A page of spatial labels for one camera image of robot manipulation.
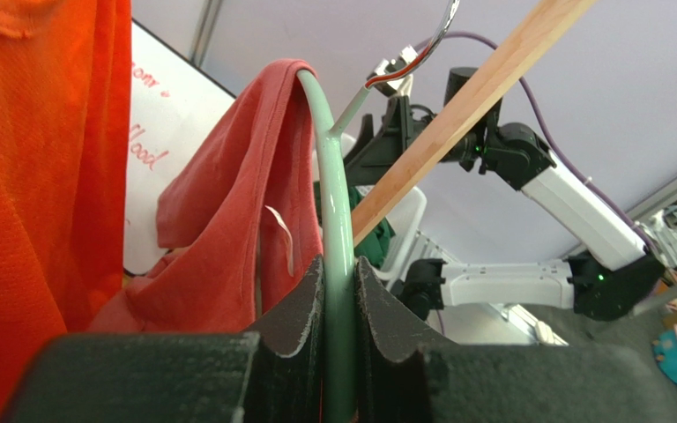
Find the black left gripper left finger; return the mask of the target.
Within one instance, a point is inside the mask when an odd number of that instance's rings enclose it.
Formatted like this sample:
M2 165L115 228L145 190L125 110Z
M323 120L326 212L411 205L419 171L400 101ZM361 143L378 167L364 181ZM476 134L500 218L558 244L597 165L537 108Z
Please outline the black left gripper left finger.
M324 260L235 334L80 334L49 342L2 422L317 422Z

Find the mint green hanger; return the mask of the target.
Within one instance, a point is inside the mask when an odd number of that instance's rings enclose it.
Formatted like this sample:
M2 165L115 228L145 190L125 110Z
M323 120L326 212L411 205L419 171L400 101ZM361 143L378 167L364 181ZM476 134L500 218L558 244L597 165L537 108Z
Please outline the mint green hanger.
M458 6L457 1L448 2L439 26L418 56L401 71L367 80L339 118L333 117L324 90L314 74L309 70L297 73L314 123L321 188L325 268L323 422L349 422L356 411L355 259L340 138L368 97L371 90L368 86L398 79L420 67L448 32Z

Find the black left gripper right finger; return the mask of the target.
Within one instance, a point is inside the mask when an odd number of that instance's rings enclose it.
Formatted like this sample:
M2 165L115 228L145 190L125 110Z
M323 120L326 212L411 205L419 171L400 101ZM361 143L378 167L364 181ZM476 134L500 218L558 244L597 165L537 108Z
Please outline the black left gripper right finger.
M614 345L459 345L355 267L361 422L677 422L641 356Z

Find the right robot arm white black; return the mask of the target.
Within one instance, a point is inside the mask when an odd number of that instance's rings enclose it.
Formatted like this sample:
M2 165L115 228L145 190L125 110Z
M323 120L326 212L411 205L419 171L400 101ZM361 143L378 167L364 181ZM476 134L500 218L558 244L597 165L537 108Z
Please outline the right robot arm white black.
M391 287L415 314L469 303L567 309L612 322L665 267L649 238L528 125L494 104L422 184L417 233L447 258L411 257Z

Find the green t-shirt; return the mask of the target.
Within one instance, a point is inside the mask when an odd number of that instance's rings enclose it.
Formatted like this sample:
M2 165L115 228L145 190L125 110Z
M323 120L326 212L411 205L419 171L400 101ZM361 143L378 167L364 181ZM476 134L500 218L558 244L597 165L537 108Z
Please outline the green t-shirt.
M321 209L321 188L320 182L313 182L313 191L316 205L316 215L318 225L322 232L322 209ZM348 199L350 210L353 209L364 199L357 187L348 188ZM386 257L389 255L391 240L396 235L394 229L387 219L375 226L355 248L355 256L365 256L368 261L376 268L383 267Z

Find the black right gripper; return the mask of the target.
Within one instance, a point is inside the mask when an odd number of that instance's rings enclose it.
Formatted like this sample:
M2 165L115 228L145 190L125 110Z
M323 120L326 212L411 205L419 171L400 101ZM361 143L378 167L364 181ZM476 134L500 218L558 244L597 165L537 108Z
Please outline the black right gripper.
M375 185L407 149L407 118L398 111L389 112L378 131L372 115L361 119L356 143L344 158L346 182L350 187ZM489 130L467 132L441 159L458 163L466 172L484 157Z

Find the dusty pink t-shirt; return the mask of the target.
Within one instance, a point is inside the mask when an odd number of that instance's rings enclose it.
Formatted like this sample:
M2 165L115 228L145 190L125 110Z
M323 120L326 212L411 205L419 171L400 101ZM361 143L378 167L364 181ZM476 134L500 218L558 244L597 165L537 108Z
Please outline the dusty pink t-shirt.
M160 195L167 255L94 318L97 332L237 332L300 282L321 253L313 124L297 78L268 64Z

